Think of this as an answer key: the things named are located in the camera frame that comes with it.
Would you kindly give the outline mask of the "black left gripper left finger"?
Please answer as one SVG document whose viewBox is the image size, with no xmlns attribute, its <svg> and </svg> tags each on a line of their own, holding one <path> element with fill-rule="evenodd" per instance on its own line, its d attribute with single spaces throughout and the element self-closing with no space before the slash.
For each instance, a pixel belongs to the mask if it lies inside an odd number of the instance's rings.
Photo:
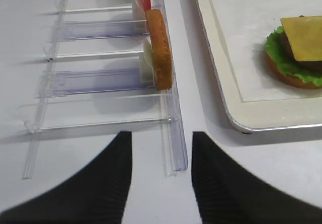
<svg viewBox="0 0 322 224">
<path fill-rule="evenodd" d="M 121 223 L 132 176 L 132 133 L 122 131 L 83 169 L 1 213 L 1 223 Z"/>
</svg>

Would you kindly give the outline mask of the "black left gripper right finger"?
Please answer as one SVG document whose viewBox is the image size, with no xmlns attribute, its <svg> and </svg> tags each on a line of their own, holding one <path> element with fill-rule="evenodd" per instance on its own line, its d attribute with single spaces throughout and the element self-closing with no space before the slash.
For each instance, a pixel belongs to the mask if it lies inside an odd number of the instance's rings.
<svg viewBox="0 0 322 224">
<path fill-rule="evenodd" d="M 192 185 L 202 223 L 321 223 L 321 209 L 260 180 L 194 132 Z"/>
</svg>

